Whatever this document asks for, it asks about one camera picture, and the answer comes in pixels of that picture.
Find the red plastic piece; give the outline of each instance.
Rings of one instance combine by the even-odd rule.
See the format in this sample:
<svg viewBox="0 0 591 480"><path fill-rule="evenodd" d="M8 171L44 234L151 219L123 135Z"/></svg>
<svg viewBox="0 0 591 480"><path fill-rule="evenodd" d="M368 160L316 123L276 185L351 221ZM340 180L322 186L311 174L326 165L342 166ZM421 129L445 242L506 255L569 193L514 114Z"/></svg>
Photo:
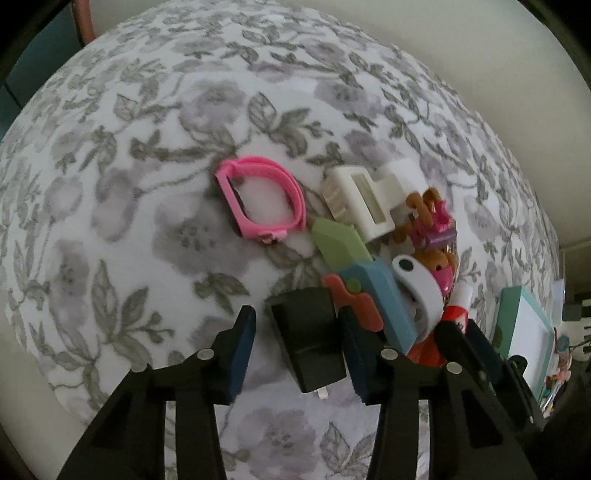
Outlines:
<svg viewBox="0 0 591 480"><path fill-rule="evenodd" d="M325 276L323 282L324 286L330 289L337 309L345 305L353 307L362 329L370 332L381 332L384 329L382 316L369 293L351 293L342 278L336 274Z"/></svg>

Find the tube cap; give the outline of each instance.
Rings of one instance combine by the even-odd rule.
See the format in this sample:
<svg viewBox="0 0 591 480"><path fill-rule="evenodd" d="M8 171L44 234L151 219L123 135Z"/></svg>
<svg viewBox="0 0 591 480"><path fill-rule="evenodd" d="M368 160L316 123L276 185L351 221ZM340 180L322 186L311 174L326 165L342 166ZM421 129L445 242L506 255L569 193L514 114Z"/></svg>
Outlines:
<svg viewBox="0 0 591 480"><path fill-rule="evenodd" d="M453 287L452 295L449 299L449 305L455 305L462 307L464 310L469 311L472 305L472 295L474 288L465 282L456 282Z"/></svg>

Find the metal screw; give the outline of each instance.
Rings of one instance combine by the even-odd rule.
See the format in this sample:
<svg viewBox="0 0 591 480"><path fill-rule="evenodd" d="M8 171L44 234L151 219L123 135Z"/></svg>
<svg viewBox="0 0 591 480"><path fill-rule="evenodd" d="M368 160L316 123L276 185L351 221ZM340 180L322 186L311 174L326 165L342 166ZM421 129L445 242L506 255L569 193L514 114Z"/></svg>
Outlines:
<svg viewBox="0 0 591 480"><path fill-rule="evenodd" d="M396 360L398 358L398 352L396 350L392 350L391 348L385 348L380 353L384 360Z"/></svg>
<svg viewBox="0 0 591 480"><path fill-rule="evenodd" d="M450 362L446 366L447 371L454 375L459 375L462 373L462 366L455 362Z"/></svg>
<svg viewBox="0 0 591 480"><path fill-rule="evenodd" d="M197 358L199 358L200 360L211 360L214 355L215 352L210 348L204 348L197 352Z"/></svg>

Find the white plastic clip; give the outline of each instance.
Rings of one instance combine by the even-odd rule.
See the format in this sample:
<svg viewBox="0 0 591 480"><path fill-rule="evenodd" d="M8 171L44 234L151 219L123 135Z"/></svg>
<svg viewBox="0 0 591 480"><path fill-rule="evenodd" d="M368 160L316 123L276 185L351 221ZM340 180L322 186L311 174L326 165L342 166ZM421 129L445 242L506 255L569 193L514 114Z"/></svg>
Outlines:
<svg viewBox="0 0 591 480"><path fill-rule="evenodd" d="M410 291L422 313L415 320L417 343L424 341L441 320L443 315L443 296L431 272L416 258L399 255L392 260L394 278Z"/></svg>
<svg viewBox="0 0 591 480"><path fill-rule="evenodd" d="M356 166L333 168L320 193L335 220L353 225L365 243L394 231L390 210L407 197L394 174L374 181L367 169Z"/></svg>

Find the green plastic piece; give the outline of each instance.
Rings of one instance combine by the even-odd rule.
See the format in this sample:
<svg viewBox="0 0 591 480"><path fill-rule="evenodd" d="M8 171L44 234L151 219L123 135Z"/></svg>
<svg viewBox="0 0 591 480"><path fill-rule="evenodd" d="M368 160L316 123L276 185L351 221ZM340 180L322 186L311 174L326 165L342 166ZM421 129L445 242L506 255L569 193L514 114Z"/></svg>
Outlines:
<svg viewBox="0 0 591 480"><path fill-rule="evenodd" d="M318 217L312 226L312 240L332 272L373 260L355 228L344 223Z"/></svg>
<svg viewBox="0 0 591 480"><path fill-rule="evenodd" d="M357 278L350 278L345 282L345 286L350 293L361 293L361 282Z"/></svg>

